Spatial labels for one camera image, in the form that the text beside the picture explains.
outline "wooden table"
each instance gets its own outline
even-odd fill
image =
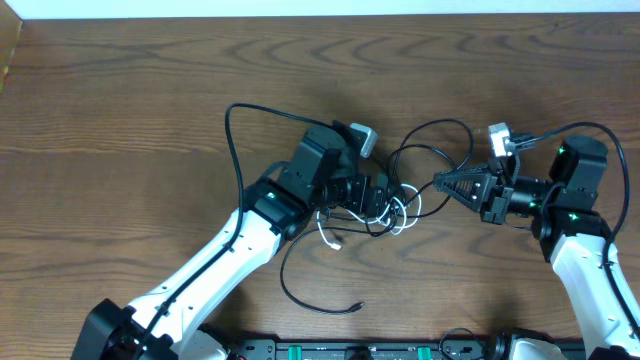
[[[379,154],[442,117],[476,133],[506,121],[540,134],[597,121],[621,138],[640,178],[640,15],[29,21],[0,98],[0,357],[68,358],[84,317],[124,306],[206,244],[237,206],[223,113],[235,101],[373,127]],[[305,126],[238,110],[245,182],[290,158]],[[595,130],[595,135],[611,143]],[[460,160],[464,133],[416,142]],[[546,176],[560,139],[524,155]],[[401,174],[423,184],[446,169],[414,151]],[[610,156],[597,210],[622,200]],[[425,207],[443,196],[429,192]],[[640,190],[619,236],[640,296]],[[457,326],[578,337],[565,291],[533,237],[482,224],[451,202],[399,237],[316,235],[292,255],[293,292],[321,306],[366,301],[343,317],[312,314],[282,293],[282,253],[233,291],[211,322],[309,339],[437,338]]]

